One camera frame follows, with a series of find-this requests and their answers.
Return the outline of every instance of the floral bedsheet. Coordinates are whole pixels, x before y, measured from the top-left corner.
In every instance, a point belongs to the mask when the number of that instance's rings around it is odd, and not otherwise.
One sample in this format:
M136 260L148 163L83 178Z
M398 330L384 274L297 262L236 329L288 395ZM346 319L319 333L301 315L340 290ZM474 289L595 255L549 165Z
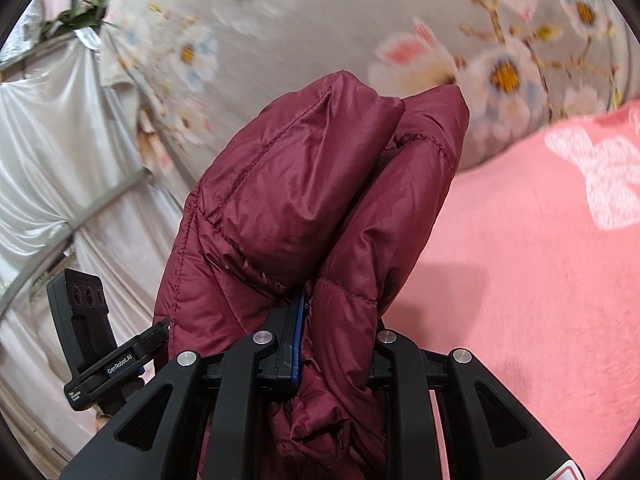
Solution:
M462 169L617 107L630 70L611 0L111 0L105 22L102 82L140 88L143 160L167 171L168 142L196 177L272 99L335 70L400 97L460 85Z

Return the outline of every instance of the yellow flower center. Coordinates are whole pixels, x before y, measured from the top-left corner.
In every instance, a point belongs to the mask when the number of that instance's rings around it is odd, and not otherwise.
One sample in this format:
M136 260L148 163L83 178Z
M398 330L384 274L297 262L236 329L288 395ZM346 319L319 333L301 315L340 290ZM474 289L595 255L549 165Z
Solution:
M193 45L185 45L180 51L180 59L187 65L193 64L195 53L193 51Z
M513 94L520 87L520 75L518 69L511 61L498 63L489 76L489 81L494 88L505 94Z
M575 5L578 9L580 21L585 25L593 25L596 21L596 13L593 12L593 9L584 2L578 2Z

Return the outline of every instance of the pink blanket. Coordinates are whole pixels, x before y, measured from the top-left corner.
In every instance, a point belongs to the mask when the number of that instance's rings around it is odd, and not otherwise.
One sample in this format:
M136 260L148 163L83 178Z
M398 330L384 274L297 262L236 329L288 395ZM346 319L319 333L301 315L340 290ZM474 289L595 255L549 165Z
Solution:
M640 101L453 181L385 322L474 352L595 480L640 416Z

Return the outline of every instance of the red and white sticker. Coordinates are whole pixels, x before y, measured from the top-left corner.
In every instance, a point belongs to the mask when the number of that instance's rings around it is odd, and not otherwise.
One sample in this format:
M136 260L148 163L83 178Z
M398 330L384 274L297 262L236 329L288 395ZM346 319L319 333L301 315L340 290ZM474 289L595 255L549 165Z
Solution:
M558 471L553 473L546 480L584 480L578 466L573 460L567 460Z

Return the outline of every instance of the stitched seam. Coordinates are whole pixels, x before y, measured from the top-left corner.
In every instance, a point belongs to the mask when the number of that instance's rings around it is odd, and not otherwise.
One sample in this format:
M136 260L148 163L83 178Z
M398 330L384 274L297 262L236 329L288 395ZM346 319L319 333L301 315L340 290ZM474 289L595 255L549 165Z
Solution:
M200 191L202 190L202 180L199 180L196 184L196 194L194 195L193 205L188 205L189 200L187 199L184 204L184 210L189 211L191 213L195 213L198 209L198 199L200 198Z
M342 450L342 448L337 447L334 459L331 462L329 462L327 465L319 464L319 466L327 472L332 472L332 469L334 468L334 466L338 462L340 462L343 456L344 456L344 451Z
M276 280L275 278L272 278L268 272L265 272L264 270L262 270L260 267L256 266L255 264L253 264L249 258L247 258L244 253L240 250L240 247L238 247L238 245L228 236L226 236L223 232L222 229L220 227L217 227L216 225L214 225L213 220L211 218L205 218L209 224L211 224L212 229L217 232L218 234L220 234L220 236L222 236L223 240L228 243L231 248L238 254L238 256L240 256L245 262L246 264L251 267L255 272L261 272L262 274L265 275L265 277L267 277L268 280L271 280L276 286L279 286L281 289L285 289L286 287L280 283L278 280Z
M343 291L345 294L347 294L348 296L351 296L352 298L355 298L356 300L362 300L365 301L366 303L378 306L378 302L376 300L372 300L370 298L365 298L364 296L361 296L359 294L354 294L353 292L351 292L350 290L347 290L346 288L344 288L342 285L340 285L340 283L336 283L333 280L330 280L328 277L326 276L320 276L318 278L318 281L322 281L322 282L327 282L333 286L338 287L341 291Z
M198 183L198 187L196 188L195 199L197 200L200 197L201 183ZM191 213L191 219L189 220L189 226L187 227L187 233L182 241L182 246L180 247L180 251L178 252L179 263L178 268L175 273L175 290L174 290L174 300L171 308L169 309L169 321L175 326L175 317L178 312L178 293L180 291L180 281L182 280L182 266L184 265L184 255L187 251L187 241L189 240L189 235L191 231L195 231L193 229L193 222L196 218L195 209ZM170 330L169 332L169 345L172 346L175 342L175 330Z
M402 146L398 146L397 148L386 148L385 150L383 150L384 153L388 153L388 152L395 152L397 150L401 150L402 148L404 148L405 146L407 146L408 144L413 144L414 142L418 142L419 140L430 140L433 144L436 145L438 151L440 152L440 154L444 157L449 169L453 172L456 171L453 163L450 160L450 156L449 153L447 152L447 150L445 149L445 147L433 136L418 136L415 139L412 140L408 140L407 142L405 142L404 144L402 144Z
M249 173L251 172L251 170L256 166L256 164L258 164L258 162L260 162L260 160L264 157L264 155L266 155L266 153L271 149L271 147L278 142L278 140L280 140L280 138L290 129L290 127L293 126L293 124L295 124L296 122L298 122L302 117L304 117L306 114L308 114L308 112L314 108L315 106L318 106L318 103L320 101L322 101L322 99L325 98L325 96L333 89L333 84L335 83L335 80L337 79L337 76L334 77L332 79L332 81L329 83L329 88L327 88L324 92L322 92L322 94L320 95L320 97L318 98L318 100L316 102L314 102L311 106L309 106L309 108L305 109L305 111L301 112L300 115L296 116L287 126L285 126L283 128L283 130L277 134L272 140L271 142L269 142L263 149L262 151L257 155L257 157L255 158L255 160L251 163L251 165L242 173L242 175L240 175L238 177L238 179L236 180L236 182L233 184L233 186L231 187L231 190L229 191L228 195L225 197L225 199L222 201L222 203L215 208L210 216L215 215L218 211L220 211L225 205L226 203L231 199L231 197L233 196L233 194L236 192L236 190L238 190L238 187L240 187L240 185L244 182L244 180L248 177Z
M244 327L242 326L242 324L240 323L240 319L238 318L238 316L236 315L236 313L234 312L234 310L231 308L231 304L229 303L228 298L226 297L225 291L222 289L222 287L220 286L220 282L218 281L218 277L216 276L216 273L214 272L213 269L211 269L211 275L213 276L213 279L216 280L216 285L218 286L218 288L220 289L220 294L222 294L222 297L225 298L225 303L226 306L228 306L229 311L231 312L231 314L233 315L234 319L236 320L236 323L238 323L238 326L240 327L240 330L242 330L242 333L244 335L247 334L246 330L244 329Z

